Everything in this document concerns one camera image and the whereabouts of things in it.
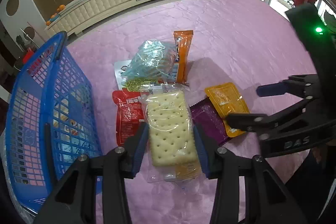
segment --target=snack bag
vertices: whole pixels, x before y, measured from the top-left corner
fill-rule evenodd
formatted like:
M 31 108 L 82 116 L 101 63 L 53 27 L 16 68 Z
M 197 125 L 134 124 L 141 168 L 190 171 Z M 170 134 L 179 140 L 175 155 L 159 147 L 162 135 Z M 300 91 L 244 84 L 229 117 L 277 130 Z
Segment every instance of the snack bag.
M 197 176 L 201 168 L 184 86 L 143 87 L 142 107 L 149 125 L 151 164 L 148 181 L 181 181 Z
M 226 134 L 231 138 L 243 134 L 244 131 L 231 128 L 225 121 L 225 117 L 232 112 L 250 113 L 236 86 L 233 83 L 225 83 L 205 88 L 204 91 L 223 119 Z
M 122 74 L 127 82 L 135 78 L 170 78 L 177 53 L 173 43 L 158 40 L 146 40 Z
M 118 106 L 116 138 L 117 144 L 122 146 L 125 140 L 134 136 L 143 122 L 140 92 L 129 92 L 127 90 L 115 90 L 112 98 Z
M 219 146 L 230 138 L 227 136 L 223 120 L 218 115 L 209 97 L 190 107 L 194 123 L 200 124 L 204 133 L 215 139 Z
M 187 56 L 189 53 L 191 40 L 193 39 L 194 31 L 174 31 L 174 40 L 177 51 L 177 58 L 175 60 L 173 70 L 171 73 L 172 78 L 177 83 L 187 82 Z

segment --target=clear plastic wrapper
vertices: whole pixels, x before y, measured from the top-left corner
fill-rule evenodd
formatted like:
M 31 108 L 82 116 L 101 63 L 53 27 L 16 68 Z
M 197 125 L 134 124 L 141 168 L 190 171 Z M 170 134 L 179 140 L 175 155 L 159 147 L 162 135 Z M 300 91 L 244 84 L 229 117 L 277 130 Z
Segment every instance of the clear plastic wrapper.
M 138 49 L 127 70 L 123 73 L 125 83 L 132 79 L 169 79 L 177 52 L 171 42 L 146 40 Z
M 147 85 L 141 89 L 149 125 L 148 181 L 182 181 L 200 172 L 190 109 L 180 84 Z

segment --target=red snack bag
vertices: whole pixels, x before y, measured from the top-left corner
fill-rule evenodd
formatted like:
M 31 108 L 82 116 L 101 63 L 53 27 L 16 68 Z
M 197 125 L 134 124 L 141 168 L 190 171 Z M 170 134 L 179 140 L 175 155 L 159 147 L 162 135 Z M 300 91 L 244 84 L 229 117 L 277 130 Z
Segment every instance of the red snack bag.
M 126 139 L 134 136 L 140 122 L 143 122 L 143 112 L 140 92 L 130 92 L 126 89 L 115 90 L 112 98 L 118 106 L 116 137 L 119 146 L 124 145 Z

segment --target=blue gripper pad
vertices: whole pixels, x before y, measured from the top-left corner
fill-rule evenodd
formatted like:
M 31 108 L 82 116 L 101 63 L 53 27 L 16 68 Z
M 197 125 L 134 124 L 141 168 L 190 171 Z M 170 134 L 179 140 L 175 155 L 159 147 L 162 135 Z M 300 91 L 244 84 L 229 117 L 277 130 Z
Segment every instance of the blue gripper pad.
M 194 126 L 194 138 L 195 138 L 196 150 L 198 154 L 199 163 L 201 164 L 202 172 L 208 178 L 210 175 L 209 158 L 208 158 L 208 154 L 205 150 L 204 144 L 202 142 L 201 136 L 196 126 Z
M 256 89 L 256 93 L 259 97 L 268 97 L 275 95 L 283 95 L 287 92 L 287 86 L 283 82 L 269 84 L 269 85 L 260 85 Z
M 134 153 L 133 168 L 132 168 L 133 176 L 135 176 L 140 171 L 142 158 L 143 158 L 143 155 L 145 153 L 147 140 L 148 140 L 148 130 L 149 130 L 149 127 L 146 124 L 145 128 L 143 130 L 142 136 L 139 140 L 139 144 L 138 144 L 138 146 L 136 148 L 136 151 Z

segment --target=bed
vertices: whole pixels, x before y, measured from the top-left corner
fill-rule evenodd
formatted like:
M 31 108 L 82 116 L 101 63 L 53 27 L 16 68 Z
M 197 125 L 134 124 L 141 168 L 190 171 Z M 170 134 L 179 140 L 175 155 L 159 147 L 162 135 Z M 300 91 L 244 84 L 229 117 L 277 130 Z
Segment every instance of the bed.
M 259 98 L 255 92 L 258 85 L 275 83 L 289 75 L 315 73 L 290 23 L 260 0 L 182 0 L 119 17 L 68 46 L 92 83 L 104 153 L 116 147 L 117 107 L 111 98 L 117 89 L 114 63 L 131 59 L 146 39 L 173 41 L 174 30 L 189 29 L 194 30 L 188 56 L 189 105 L 205 97 L 205 87 L 232 81 L 250 112 L 273 114 L 299 99 L 289 94 Z M 259 153 L 254 133 L 236 137 L 224 146 L 244 157 Z M 268 162 L 286 182 L 307 154 L 303 151 Z M 139 174 L 125 182 L 134 224 L 209 223 L 216 180 L 200 175 L 179 184 L 148 183 L 147 171 L 145 154 Z M 243 183 L 240 192 L 242 197 Z M 244 199 L 240 199 L 239 219 L 245 215 Z M 97 222 L 102 223 L 101 195 L 97 198 Z

